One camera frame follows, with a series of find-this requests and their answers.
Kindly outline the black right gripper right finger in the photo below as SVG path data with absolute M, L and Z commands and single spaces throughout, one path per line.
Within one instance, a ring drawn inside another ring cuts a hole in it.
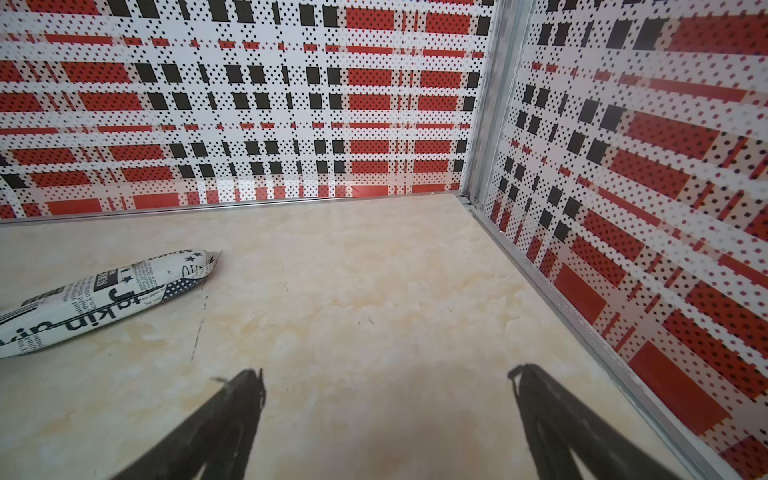
M 676 479 L 536 364 L 508 372 L 530 454 L 541 479 Z

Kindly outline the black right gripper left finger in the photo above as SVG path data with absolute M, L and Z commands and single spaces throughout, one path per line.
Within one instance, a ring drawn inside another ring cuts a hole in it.
M 243 479 L 266 404 L 261 369 L 245 369 L 117 479 Z

